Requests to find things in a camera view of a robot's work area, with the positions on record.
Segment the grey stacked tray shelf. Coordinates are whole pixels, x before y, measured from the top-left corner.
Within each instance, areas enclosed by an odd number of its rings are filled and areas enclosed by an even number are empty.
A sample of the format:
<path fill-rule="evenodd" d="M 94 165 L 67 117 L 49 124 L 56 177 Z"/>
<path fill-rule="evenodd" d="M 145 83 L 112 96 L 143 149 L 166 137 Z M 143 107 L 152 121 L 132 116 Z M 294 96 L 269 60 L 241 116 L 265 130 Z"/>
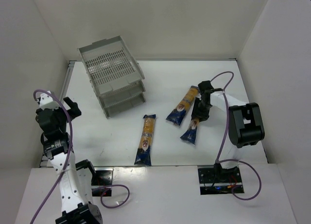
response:
<path fill-rule="evenodd" d="M 93 42 L 78 52 L 107 118 L 146 102 L 145 76 L 120 35 Z"/>

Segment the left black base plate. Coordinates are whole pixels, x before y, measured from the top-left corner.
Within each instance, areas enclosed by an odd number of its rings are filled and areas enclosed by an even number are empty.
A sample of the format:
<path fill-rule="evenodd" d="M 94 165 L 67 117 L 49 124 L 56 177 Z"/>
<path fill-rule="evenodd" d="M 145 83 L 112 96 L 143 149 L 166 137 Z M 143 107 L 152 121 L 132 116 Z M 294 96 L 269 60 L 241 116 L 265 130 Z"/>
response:
<path fill-rule="evenodd" d="M 91 180 L 91 189 L 93 197 L 100 197 L 103 193 L 103 197 L 111 197 L 111 189 L 103 189 L 103 186 L 112 185 L 113 180 L 113 168 L 96 167 L 95 175 Z"/>

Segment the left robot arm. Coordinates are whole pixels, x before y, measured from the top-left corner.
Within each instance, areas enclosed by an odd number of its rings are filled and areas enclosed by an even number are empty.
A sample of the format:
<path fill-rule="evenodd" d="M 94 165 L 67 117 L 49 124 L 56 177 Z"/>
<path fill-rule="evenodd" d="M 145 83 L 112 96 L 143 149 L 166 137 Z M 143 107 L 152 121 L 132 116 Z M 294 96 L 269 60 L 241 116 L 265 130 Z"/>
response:
<path fill-rule="evenodd" d="M 72 120 L 81 116 L 78 104 L 69 97 L 58 100 L 51 91 L 37 89 L 39 104 L 35 120 L 43 133 L 40 141 L 45 157 L 52 164 L 58 178 L 53 189 L 59 187 L 61 216 L 57 224 L 101 224 L 99 208 L 93 203 L 91 180 L 95 175 L 92 163 L 85 159 L 75 162 L 72 143 Z"/>

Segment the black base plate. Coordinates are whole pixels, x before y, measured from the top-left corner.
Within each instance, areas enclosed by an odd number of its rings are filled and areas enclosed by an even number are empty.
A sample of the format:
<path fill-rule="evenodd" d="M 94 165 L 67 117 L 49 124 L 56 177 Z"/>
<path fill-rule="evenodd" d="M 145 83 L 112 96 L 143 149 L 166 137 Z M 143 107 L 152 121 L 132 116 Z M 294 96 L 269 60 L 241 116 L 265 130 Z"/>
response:
<path fill-rule="evenodd" d="M 237 194 L 244 193 L 240 169 L 222 169 L 216 172 L 212 165 L 198 166 L 198 179 L 201 195 L 231 194 L 232 189 Z"/>
<path fill-rule="evenodd" d="M 91 180 L 91 189 L 93 197 L 100 197 L 103 193 L 103 197 L 111 197 L 111 189 L 103 189 L 103 186 L 112 185 L 113 180 L 113 168 L 96 167 L 95 175 Z"/>

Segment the spaghetti bag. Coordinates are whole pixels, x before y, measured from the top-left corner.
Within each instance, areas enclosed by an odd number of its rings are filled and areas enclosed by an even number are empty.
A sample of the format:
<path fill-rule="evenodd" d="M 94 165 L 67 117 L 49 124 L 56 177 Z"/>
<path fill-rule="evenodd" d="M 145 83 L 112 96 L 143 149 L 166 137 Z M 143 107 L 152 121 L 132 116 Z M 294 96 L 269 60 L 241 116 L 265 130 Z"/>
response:
<path fill-rule="evenodd" d="M 134 164 L 151 166 L 151 146 L 153 142 L 156 114 L 144 115 L 143 120 L 142 134 Z"/>
<path fill-rule="evenodd" d="M 194 118 L 190 121 L 190 124 L 186 130 L 186 132 L 180 137 L 182 141 L 195 145 L 196 136 L 197 136 L 197 129 L 199 126 L 199 119 Z"/>
<path fill-rule="evenodd" d="M 197 86 L 191 86 L 179 104 L 167 116 L 166 121 L 180 126 L 195 98 L 199 94 Z"/>

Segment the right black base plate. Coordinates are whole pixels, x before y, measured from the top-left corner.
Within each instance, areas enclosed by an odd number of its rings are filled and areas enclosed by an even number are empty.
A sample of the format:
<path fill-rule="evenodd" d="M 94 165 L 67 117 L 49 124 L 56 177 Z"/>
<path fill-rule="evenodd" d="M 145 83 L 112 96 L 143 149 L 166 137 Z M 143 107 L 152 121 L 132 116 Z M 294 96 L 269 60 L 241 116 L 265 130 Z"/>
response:
<path fill-rule="evenodd" d="M 198 166 L 198 179 L 201 195 L 231 194 L 232 189 L 237 194 L 244 193 L 240 169 L 222 169 L 216 172 L 212 165 Z"/>

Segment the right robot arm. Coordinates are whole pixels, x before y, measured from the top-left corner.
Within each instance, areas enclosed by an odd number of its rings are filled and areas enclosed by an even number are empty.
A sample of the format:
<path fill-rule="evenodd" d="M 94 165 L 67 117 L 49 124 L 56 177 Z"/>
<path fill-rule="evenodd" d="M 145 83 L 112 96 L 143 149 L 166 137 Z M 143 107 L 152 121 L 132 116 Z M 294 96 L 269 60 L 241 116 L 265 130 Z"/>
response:
<path fill-rule="evenodd" d="M 222 88 L 214 88 L 211 81 L 203 81 L 198 85 L 201 97 L 196 98 L 191 114 L 192 119 L 199 122 L 209 118 L 212 107 L 217 107 L 226 113 L 225 132 L 214 163 L 214 178 L 222 179 L 233 173 L 233 169 L 224 169 L 221 163 L 228 162 L 228 159 L 220 160 L 226 138 L 238 149 L 256 145 L 265 137 L 261 112 L 257 103 L 242 102 L 230 95 L 227 95 Z"/>

